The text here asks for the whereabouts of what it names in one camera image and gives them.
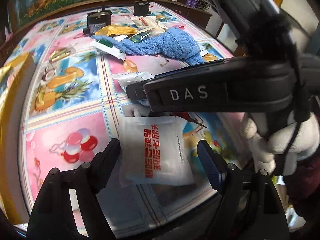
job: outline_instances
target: white glove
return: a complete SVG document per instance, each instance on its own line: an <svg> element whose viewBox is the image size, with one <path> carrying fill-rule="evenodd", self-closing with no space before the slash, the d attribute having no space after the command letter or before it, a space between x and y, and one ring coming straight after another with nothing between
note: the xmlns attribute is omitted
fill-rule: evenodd
<svg viewBox="0 0 320 240"><path fill-rule="evenodd" d="M288 126L272 134L268 141L262 136L267 133L267 119L263 113L252 113L244 115L241 132L248 140L249 148L254 160L254 168L257 172L265 169L271 174L276 167L274 155L282 154L292 137L297 123L294 120L293 112L288 117ZM304 160L311 156L318 148L320 142L320 131L317 118L311 113L310 118L303 122L299 132L286 156L283 175L291 175L295 172L297 161Z"/></svg>

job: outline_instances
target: blue towel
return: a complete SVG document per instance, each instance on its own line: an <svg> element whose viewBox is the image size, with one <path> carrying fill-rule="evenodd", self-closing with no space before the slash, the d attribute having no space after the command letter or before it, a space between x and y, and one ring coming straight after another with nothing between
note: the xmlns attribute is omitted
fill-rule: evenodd
<svg viewBox="0 0 320 240"><path fill-rule="evenodd" d="M200 56L197 42L190 34L174 27L170 27L165 33L141 43L133 43L129 39L119 42L104 35L94 35L92 38L97 41L107 40L113 46L129 55L156 55L162 53L167 57L183 59L189 65L205 62Z"/></svg>

